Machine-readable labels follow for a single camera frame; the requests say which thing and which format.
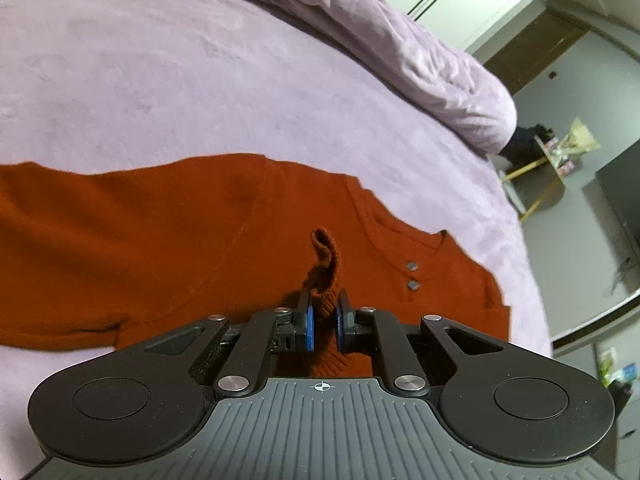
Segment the rust red knit cardigan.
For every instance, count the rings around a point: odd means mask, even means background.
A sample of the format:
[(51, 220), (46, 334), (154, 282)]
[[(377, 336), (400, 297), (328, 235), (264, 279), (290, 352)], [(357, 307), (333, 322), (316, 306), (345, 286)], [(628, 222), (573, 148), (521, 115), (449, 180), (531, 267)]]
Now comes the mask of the rust red knit cardigan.
[(331, 315), (354, 307), (404, 323), (434, 312), (509, 336), (492, 275), (446, 232), (395, 218), (344, 174), (249, 154), (108, 174), (25, 162), (1, 170), (1, 341), (36, 350), (130, 344), (218, 313), (233, 323), (294, 307), (308, 288), (314, 376), (360, 377)]

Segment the black clothes pile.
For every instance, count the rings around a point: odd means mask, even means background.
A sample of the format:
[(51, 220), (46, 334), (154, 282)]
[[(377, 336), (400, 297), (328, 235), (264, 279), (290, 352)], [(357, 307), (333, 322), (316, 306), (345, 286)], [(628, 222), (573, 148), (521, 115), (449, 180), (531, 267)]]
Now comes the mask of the black clothes pile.
[(512, 169), (520, 169), (541, 158), (542, 151), (536, 139), (547, 143), (554, 138), (554, 131), (541, 124), (528, 128), (516, 127), (511, 139), (499, 155), (510, 162)]

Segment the yellow legged side table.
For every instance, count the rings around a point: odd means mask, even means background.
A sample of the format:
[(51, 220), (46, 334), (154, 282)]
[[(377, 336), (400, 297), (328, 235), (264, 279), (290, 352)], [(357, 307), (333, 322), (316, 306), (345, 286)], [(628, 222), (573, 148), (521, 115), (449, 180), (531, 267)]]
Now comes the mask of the yellow legged side table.
[(558, 142), (544, 142), (534, 137), (537, 158), (517, 170), (499, 170), (498, 176), (506, 197), (524, 223), (546, 200), (562, 196), (565, 188), (563, 167), (568, 159), (558, 149)]

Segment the cream wrapped flower bouquet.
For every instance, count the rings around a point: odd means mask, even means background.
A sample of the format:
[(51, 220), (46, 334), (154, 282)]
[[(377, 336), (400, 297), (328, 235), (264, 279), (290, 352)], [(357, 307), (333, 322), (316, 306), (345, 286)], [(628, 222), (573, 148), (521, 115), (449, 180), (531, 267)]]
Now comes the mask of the cream wrapped flower bouquet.
[(589, 128), (576, 117), (567, 134), (549, 148), (549, 154), (552, 166), (558, 175), (564, 178), (576, 169), (576, 164), (582, 156), (600, 148), (601, 144)]

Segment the lilac bed sheet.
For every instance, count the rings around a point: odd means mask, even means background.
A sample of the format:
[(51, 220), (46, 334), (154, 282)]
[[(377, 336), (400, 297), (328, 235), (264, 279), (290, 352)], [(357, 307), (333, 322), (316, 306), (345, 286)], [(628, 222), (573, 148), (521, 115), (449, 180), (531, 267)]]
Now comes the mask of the lilac bed sheet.
[[(108, 174), (249, 154), (357, 179), (397, 219), (450, 234), (495, 279), (514, 344), (551, 341), (490, 156), (330, 37), (260, 0), (1, 0), (1, 170)], [(36, 385), (112, 346), (1, 341), (1, 474), (42, 459)]]

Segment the lilac rumpled duvet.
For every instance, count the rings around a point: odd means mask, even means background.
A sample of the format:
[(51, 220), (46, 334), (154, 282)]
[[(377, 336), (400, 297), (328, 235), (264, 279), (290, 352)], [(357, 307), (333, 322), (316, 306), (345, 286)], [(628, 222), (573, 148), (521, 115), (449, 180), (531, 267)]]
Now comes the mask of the lilac rumpled duvet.
[(497, 154), (512, 138), (516, 108), (503, 83), (385, 0), (260, 1), (333, 39), (474, 148)]

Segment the dark wooden door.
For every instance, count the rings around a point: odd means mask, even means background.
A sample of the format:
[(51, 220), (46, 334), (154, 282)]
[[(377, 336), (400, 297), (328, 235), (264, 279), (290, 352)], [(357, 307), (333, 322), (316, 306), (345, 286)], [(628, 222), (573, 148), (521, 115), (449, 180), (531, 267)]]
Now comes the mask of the dark wooden door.
[(545, 10), (484, 66), (515, 96), (589, 31), (576, 18)]

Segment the dark wall television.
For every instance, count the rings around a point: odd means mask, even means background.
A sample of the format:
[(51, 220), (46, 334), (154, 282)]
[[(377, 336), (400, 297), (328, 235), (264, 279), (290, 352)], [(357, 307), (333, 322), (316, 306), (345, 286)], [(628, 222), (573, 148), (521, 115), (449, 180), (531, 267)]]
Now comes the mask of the dark wall television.
[(632, 254), (639, 260), (640, 153), (639, 142), (596, 172), (600, 188), (620, 222)]

